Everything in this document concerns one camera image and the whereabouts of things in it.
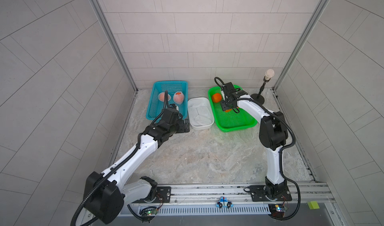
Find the tiled wall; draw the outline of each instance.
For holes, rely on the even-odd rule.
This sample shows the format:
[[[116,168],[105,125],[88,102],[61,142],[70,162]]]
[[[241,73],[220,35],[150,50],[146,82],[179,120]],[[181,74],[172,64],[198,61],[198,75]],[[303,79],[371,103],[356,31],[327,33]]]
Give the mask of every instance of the tiled wall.
[[[384,225],[383,1],[331,0],[277,90],[349,226]]]
[[[319,0],[99,0],[139,88],[261,86],[279,77]]]
[[[69,225],[133,94],[88,0],[0,0],[0,225]]]

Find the green basket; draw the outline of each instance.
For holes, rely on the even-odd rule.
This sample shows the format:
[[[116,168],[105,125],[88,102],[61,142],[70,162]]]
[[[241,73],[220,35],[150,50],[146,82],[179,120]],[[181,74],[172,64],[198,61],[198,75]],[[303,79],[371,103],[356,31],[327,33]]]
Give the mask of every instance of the green basket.
[[[241,87],[237,85],[234,85],[234,87],[241,89]],[[220,87],[213,87],[209,89],[208,99],[214,113],[216,125],[218,128],[220,128],[221,131],[231,132],[236,130],[243,130],[246,128],[254,127],[257,124],[256,119],[241,108],[239,108],[240,113],[235,113],[233,110],[226,113],[221,109],[220,103],[212,102],[212,95],[220,92]]]

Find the black lamp base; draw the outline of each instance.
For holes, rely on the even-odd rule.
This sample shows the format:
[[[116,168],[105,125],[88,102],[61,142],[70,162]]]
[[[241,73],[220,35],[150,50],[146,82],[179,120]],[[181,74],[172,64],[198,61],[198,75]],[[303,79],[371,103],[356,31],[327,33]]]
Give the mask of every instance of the black lamp base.
[[[265,102],[265,99],[264,99],[264,97],[262,96],[262,95],[260,95],[259,96],[259,98],[257,98],[257,93],[254,93],[254,94],[252,94],[251,95],[251,98],[253,99],[253,100],[255,100],[256,102],[258,102],[258,103],[260,103],[260,104],[264,104],[264,102]]]

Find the yellow sticky note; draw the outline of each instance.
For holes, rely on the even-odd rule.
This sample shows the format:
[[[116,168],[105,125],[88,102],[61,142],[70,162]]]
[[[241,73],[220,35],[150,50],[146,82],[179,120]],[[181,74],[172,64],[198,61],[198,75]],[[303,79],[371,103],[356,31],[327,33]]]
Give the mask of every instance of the yellow sticky note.
[[[319,204],[316,202],[316,201],[311,201],[311,202],[308,202],[308,206],[310,207],[310,209],[319,209]]]

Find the marble floor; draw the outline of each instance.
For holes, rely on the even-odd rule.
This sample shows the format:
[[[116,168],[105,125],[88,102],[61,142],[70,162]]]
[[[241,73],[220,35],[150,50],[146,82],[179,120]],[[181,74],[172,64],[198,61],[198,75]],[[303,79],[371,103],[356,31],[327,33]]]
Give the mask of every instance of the marble floor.
[[[248,94],[256,88],[245,88]],[[189,89],[188,97],[208,97],[207,88]],[[117,159],[137,142],[137,134],[150,124],[146,111],[151,90],[139,90]],[[264,106],[279,111],[272,90],[266,88]],[[258,139],[259,124],[246,130],[224,133],[214,123],[210,129],[174,134],[134,172],[129,182],[148,176],[159,184],[264,182],[266,150]],[[284,151],[285,175],[295,181],[310,177],[296,147]]]

